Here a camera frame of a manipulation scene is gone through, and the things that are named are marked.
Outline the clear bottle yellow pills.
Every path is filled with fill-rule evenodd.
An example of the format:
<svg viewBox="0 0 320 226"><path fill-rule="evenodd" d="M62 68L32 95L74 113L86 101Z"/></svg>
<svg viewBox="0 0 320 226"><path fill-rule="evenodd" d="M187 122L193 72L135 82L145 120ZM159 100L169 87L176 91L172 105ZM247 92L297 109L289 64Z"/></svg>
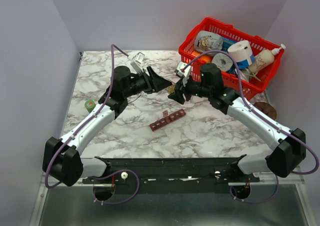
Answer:
<svg viewBox="0 0 320 226"><path fill-rule="evenodd" d="M169 87L166 88L166 91L167 91L169 94L173 93L174 90L175 90L175 85L171 85L171 86L169 86Z"/></svg>

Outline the red weekly pill organizer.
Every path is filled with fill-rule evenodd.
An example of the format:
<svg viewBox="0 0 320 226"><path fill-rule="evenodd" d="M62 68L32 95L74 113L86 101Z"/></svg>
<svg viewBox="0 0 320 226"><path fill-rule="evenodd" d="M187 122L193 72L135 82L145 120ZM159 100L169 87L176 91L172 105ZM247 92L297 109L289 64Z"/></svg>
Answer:
<svg viewBox="0 0 320 226"><path fill-rule="evenodd" d="M159 119L149 125L149 128L153 132L181 119L182 117L184 117L186 115L186 112L181 108L173 113L168 113L168 111L165 110L162 112L162 114L163 114L163 118L161 118L161 119Z"/></svg>

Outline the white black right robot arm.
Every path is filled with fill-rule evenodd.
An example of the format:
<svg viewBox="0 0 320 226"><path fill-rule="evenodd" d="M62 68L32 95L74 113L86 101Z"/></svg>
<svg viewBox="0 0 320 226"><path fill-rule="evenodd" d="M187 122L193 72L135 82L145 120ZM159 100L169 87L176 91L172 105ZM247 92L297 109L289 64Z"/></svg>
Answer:
<svg viewBox="0 0 320 226"><path fill-rule="evenodd" d="M234 181L241 182L248 175L260 172L272 172L285 178L305 159L306 148L302 145L306 141L305 132L277 123L247 99L241 98L238 91L225 87L221 70L213 63L200 67L201 81L193 80L191 67L184 62L178 63L175 73L180 79L169 99L184 104L192 96L206 98L215 109L247 126L271 149L271 153L238 158L230 169L230 177Z"/></svg>

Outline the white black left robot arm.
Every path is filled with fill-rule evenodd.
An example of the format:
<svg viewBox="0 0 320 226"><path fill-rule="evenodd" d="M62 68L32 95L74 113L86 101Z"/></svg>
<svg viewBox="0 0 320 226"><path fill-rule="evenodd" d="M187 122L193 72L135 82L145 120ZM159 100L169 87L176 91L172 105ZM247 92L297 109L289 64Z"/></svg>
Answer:
<svg viewBox="0 0 320 226"><path fill-rule="evenodd" d="M110 86L92 112L67 134L51 137L45 143L42 164L45 186L52 188L49 176L69 187L87 177L94 177L101 184L107 183L111 177L107 163L99 157L82 158L83 151L125 110L129 97L141 92L157 93L171 85L171 81L159 76L150 66L140 73L132 73L127 66L112 68Z"/></svg>

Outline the orange snack box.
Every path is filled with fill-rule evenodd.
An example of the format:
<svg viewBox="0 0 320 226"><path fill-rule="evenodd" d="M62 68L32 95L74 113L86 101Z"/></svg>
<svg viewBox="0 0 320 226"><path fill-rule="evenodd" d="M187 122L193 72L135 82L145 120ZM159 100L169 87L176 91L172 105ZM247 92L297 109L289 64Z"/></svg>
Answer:
<svg viewBox="0 0 320 226"><path fill-rule="evenodd" d="M200 52L198 52L198 51L196 51L196 50L194 50L192 53L191 53L191 55L192 56L194 56L194 57L200 57L200 55L201 55L201 53Z"/></svg>

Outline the orange ball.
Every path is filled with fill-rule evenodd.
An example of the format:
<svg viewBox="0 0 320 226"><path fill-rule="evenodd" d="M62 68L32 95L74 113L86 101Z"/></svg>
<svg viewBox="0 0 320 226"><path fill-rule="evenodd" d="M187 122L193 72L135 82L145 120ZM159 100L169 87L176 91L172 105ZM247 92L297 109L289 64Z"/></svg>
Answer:
<svg viewBox="0 0 320 226"><path fill-rule="evenodd" d="M203 55L199 58L200 61L206 62L206 63L211 63L213 60L213 57L210 55Z"/></svg>

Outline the grey wrapped small paper roll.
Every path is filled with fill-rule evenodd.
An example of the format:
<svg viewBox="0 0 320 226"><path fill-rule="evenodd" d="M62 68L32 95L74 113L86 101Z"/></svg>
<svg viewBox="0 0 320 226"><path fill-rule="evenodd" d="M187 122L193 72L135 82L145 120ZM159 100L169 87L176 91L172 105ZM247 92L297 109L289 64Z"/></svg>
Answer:
<svg viewBox="0 0 320 226"><path fill-rule="evenodd" d="M223 72L227 72L233 67L233 61L229 58L229 56L223 53L217 53L212 58L211 62Z"/></svg>

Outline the grey wrapped printed paper roll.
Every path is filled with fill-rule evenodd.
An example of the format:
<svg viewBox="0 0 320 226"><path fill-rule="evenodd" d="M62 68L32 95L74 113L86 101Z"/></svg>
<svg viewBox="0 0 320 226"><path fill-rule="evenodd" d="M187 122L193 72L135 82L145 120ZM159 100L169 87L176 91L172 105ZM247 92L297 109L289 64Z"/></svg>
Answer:
<svg viewBox="0 0 320 226"><path fill-rule="evenodd" d="M194 42L194 50L204 53L211 50L221 51L223 48L223 38L216 33L201 30Z"/></svg>

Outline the white paper plate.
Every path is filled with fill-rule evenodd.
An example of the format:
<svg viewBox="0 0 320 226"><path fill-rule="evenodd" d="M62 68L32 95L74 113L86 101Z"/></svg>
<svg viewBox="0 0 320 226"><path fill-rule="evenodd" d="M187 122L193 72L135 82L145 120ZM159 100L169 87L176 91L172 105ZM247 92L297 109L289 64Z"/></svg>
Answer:
<svg viewBox="0 0 320 226"><path fill-rule="evenodd" d="M235 74L238 78L241 78L241 80L244 80L246 82L249 82L251 75L248 73L246 69L243 70L235 70Z"/></svg>

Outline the blue box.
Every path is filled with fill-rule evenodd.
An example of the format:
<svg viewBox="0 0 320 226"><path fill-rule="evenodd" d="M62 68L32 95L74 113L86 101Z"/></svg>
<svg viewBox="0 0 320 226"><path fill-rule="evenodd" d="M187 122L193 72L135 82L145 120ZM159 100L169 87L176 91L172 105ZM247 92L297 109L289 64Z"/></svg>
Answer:
<svg viewBox="0 0 320 226"><path fill-rule="evenodd" d="M222 46L224 48L229 48L231 45L237 43L237 41L226 38L226 37L223 37L222 40L223 40Z"/></svg>

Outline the red plastic basket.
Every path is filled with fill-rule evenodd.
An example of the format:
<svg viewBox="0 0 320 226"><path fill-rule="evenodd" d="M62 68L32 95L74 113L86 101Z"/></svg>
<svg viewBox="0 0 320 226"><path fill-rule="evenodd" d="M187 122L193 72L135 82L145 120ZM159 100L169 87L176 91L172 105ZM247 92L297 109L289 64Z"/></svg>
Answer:
<svg viewBox="0 0 320 226"><path fill-rule="evenodd" d="M221 71L226 87L242 90L250 100L263 93L275 76L285 45L252 36L216 19L206 17L179 46L178 68L190 64L190 77L200 82L200 67L213 63Z"/></svg>

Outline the white toilet roll blue tape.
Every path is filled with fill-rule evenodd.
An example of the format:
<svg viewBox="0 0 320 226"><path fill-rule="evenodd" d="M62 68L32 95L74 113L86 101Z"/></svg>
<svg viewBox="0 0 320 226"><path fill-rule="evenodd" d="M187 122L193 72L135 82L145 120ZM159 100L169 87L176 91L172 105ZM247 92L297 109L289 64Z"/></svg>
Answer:
<svg viewBox="0 0 320 226"><path fill-rule="evenodd" d="M248 40L242 40L232 44L227 49L227 52L234 59L238 65L238 68L241 70L248 68L256 61Z"/></svg>

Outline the brown round object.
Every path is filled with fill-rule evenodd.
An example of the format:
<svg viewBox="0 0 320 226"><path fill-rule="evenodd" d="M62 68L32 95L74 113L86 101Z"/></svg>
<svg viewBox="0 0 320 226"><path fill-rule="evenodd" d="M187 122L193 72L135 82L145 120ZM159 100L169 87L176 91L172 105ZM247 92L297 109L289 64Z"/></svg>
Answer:
<svg viewBox="0 0 320 226"><path fill-rule="evenodd" d="M277 111L271 104L259 101L255 102L253 106L270 117L272 120L275 121L277 119Z"/></svg>

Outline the cream lotion pump bottle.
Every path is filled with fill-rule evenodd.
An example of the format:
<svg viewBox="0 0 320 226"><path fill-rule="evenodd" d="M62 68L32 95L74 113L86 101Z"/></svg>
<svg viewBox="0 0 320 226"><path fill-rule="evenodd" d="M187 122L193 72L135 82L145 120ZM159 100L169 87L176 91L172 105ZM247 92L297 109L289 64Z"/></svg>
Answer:
<svg viewBox="0 0 320 226"><path fill-rule="evenodd" d="M256 74L260 70L264 69L268 65L272 64L275 61L275 56L280 53L281 50L285 50L286 46L281 44L280 47L274 48L272 50L264 49L255 58L255 62L248 66L248 70Z"/></svg>

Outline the black metal base frame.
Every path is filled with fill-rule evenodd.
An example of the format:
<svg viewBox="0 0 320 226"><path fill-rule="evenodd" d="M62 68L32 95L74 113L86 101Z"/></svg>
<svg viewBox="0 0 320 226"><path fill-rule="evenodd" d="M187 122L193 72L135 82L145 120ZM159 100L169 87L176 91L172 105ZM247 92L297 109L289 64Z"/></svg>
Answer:
<svg viewBox="0 0 320 226"><path fill-rule="evenodd" d="M259 182L238 168L239 157L203 158L103 158L107 168L100 179L91 176L83 184L99 194L227 194L229 185Z"/></svg>

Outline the aluminium rail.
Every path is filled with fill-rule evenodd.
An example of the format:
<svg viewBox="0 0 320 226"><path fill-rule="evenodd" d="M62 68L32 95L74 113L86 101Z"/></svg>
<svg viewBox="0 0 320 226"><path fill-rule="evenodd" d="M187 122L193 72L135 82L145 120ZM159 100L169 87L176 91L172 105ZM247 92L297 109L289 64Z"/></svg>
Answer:
<svg viewBox="0 0 320 226"><path fill-rule="evenodd" d="M253 185L276 185L277 180L276 176L270 172L260 172L253 173L247 177L249 181L249 185L252 187ZM278 183L280 185L296 185L296 184L304 184L305 180L302 175L298 174L289 174L287 177L277 177ZM244 186L247 182L247 179L242 179L241 181L227 181L223 180L224 183L228 183L229 186Z"/></svg>

